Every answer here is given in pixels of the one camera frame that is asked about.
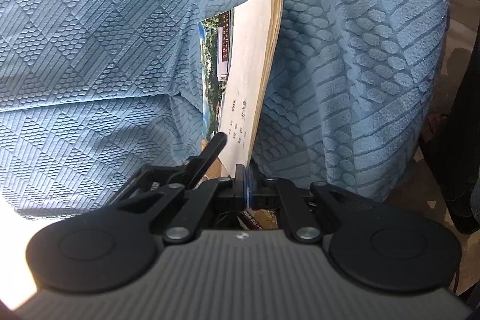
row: blue textured blanket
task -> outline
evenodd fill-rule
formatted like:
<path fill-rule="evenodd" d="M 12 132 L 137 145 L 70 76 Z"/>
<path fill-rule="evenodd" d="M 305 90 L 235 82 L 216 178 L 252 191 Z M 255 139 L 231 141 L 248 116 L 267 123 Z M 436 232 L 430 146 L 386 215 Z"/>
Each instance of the blue textured blanket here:
<path fill-rule="evenodd" d="M 0 0 L 0 190 L 27 216 L 102 205 L 198 152 L 196 23 L 245 0 Z M 267 175 L 383 199 L 431 97 L 446 0 L 285 0 L 254 148 Z"/>

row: book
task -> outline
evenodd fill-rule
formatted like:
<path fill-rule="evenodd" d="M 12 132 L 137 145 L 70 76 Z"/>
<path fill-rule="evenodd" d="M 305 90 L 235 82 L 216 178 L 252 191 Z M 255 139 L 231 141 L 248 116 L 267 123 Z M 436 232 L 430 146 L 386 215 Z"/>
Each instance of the book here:
<path fill-rule="evenodd" d="M 226 133 L 219 159 L 231 176 L 250 162 L 282 10 L 283 0 L 248 0 L 199 23 L 202 133 Z"/>

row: metal bolt head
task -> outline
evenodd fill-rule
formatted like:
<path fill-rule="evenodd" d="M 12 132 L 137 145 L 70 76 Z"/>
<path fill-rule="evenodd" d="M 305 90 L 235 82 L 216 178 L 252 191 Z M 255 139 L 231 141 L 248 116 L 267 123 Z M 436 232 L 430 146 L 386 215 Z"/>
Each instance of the metal bolt head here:
<path fill-rule="evenodd" d="M 264 178 L 263 183 L 265 186 L 269 188 L 275 188 L 277 182 L 277 178 Z"/>
<path fill-rule="evenodd" d="M 166 236 L 172 240 L 182 240 L 189 235 L 190 231 L 182 226 L 175 226 L 166 230 Z"/>
<path fill-rule="evenodd" d="M 313 226 L 304 226 L 298 229 L 297 236 L 304 240 L 314 240 L 320 236 L 320 230 Z"/>

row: floor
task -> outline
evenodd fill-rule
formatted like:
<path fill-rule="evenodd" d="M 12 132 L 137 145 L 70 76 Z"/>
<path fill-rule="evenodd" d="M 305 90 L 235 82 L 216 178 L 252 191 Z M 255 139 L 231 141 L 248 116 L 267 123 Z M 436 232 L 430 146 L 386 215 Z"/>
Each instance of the floor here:
<path fill-rule="evenodd" d="M 431 112 L 450 112 L 470 60 L 479 19 L 480 4 L 477 0 L 450 0 L 450 29 L 447 33 L 441 74 L 435 85 Z M 457 288 L 457 294 L 461 294 L 480 280 L 480 231 L 472 235 L 462 235 L 456 231 L 440 195 L 440 189 L 419 150 L 415 160 L 416 164 L 411 168 L 409 178 L 392 191 L 387 202 L 434 219 L 455 233 L 463 252 Z"/>

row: ribbed gray surface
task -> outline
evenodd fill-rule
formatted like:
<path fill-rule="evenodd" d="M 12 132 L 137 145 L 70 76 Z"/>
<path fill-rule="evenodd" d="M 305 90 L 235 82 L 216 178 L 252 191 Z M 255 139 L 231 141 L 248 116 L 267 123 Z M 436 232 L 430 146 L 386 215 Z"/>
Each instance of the ribbed gray surface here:
<path fill-rule="evenodd" d="M 446 290 L 392 297 L 341 278 L 318 247 L 283 231 L 204 231 L 168 247 L 153 269 L 116 292 L 41 291 L 17 313 L 32 320 L 460 320 L 469 309 Z"/>

